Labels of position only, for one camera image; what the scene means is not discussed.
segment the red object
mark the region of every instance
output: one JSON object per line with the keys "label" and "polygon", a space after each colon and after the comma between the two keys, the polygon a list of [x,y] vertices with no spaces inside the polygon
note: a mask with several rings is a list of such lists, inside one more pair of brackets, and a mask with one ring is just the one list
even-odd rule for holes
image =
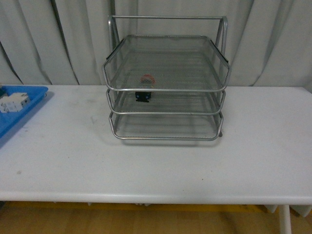
{"label": "red object", "polygon": [[146,80],[149,80],[151,82],[151,84],[155,84],[156,83],[155,78],[152,75],[150,75],[150,74],[145,74],[140,79],[141,82],[144,82]]}

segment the blue tray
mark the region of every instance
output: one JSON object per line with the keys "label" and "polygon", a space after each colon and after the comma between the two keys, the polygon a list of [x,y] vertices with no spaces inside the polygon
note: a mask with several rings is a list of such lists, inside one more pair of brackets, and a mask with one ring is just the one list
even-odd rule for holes
{"label": "blue tray", "polygon": [[8,94],[27,93],[30,103],[19,112],[0,112],[0,138],[7,133],[18,121],[20,121],[31,109],[34,108],[48,91],[44,86],[3,86],[2,89]]}

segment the curtain fold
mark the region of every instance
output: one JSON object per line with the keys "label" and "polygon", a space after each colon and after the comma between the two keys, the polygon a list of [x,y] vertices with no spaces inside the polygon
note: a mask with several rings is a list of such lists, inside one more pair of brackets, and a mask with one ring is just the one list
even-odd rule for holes
{"label": "curtain fold", "polygon": [[[104,84],[109,14],[228,16],[230,85],[312,89],[310,0],[0,0],[0,82]],[[217,22],[117,21],[128,34],[206,35]]]}

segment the yellow floor strip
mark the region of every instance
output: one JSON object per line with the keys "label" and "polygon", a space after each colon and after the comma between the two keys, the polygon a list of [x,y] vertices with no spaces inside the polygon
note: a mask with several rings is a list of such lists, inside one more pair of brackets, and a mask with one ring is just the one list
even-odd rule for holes
{"label": "yellow floor strip", "polygon": [[258,212],[267,213],[262,205],[183,205],[183,204],[151,204],[149,206],[124,203],[92,203],[84,202],[31,202],[8,201],[7,207],[49,208],[49,209],[91,209],[91,210],[129,210],[129,211],[194,211],[194,212]]}

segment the stacked letter tray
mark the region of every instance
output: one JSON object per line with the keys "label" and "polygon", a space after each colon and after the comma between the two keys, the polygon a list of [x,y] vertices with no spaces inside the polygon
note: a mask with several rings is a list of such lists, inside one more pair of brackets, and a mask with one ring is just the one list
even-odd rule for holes
{"label": "stacked letter tray", "polygon": [[126,36],[103,66],[113,134],[119,139],[216,139],[230,71],[208,37]]}

